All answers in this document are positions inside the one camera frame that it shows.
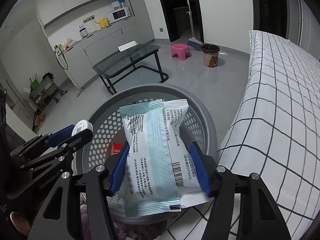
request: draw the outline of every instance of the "glass coffee table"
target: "glass coffee table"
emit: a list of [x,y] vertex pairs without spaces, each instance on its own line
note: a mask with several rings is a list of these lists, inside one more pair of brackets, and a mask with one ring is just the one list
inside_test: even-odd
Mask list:
[[[118,83],[120,80],[124,79],[126,76],[130,75],[132,72],[136,71],[139,68],[146,68],[153,72],[157,72],[160,74],[161,81],[159,83],[164,83],[168,80],[169,75],[167,73],[162,72],[161,65],[158,57],[158,51],[160,46],[151,45],[151,44],[138,44],[134,47],[126,49],[124,51],[117,51],[116,53],[106,57],[99,63],[93,66],[93,69],[100,76],[101,80],[107,87],[108,91],[114,95],[117,93],[114,85]],[[143,59],[155,55],[158,70],[153,69],[151,67],[147,67],[144,65],[135,66],[138,62]],[[122,72],[126,71],[130,67],[133,67],[131,71],[120,77],[114,82],[111,82],[111,78],[115,78]]]

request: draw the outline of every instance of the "wet wipes package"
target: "wet wipes package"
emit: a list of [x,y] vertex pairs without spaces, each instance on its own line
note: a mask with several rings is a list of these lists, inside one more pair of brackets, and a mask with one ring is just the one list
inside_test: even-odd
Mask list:
[[208,201],[180,138],[187,110],[186,99],[120,108],[130,145],[124,178],[127,217],[179,211]]

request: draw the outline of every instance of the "white grid-patterned sheet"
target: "white grid-patterned sheet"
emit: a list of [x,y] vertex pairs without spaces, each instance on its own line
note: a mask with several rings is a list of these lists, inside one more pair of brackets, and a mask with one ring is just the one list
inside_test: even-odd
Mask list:
[[[260,174],[295,240],[320,209],[320,63],[279,36],[251,31],[250,39],[247,89],[219,164],[235,174]],[[200,239],[211,206],[212,200],[188,208],[157,239]],[[229,240],[236,239],[239,211],[236,194]]]

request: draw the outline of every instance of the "doorway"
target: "doorway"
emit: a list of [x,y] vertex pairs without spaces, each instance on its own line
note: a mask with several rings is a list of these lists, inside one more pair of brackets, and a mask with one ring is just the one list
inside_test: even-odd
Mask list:
[[[160,0],[170,42],[187,43],[192,37],[187,0]],[[199,0],[189,0],[195,38],[204,41]]]
[[259,0],[260,31],[276,34],[283,38],[287,36],[288,8],[287,0]]

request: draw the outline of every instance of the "white bottle cap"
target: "white bottle cap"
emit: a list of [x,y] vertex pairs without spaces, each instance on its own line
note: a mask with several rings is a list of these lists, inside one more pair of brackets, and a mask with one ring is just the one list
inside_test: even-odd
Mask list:
[[73,128],[72,131],[72,136],[74,136],[75,134],[81,132],[84,129],[90,129],[91,131],[93,131],[93,126],[90,122],[88,122],[87,120],[81,120],[80,122],[78,122],[76,124],[76,126]]

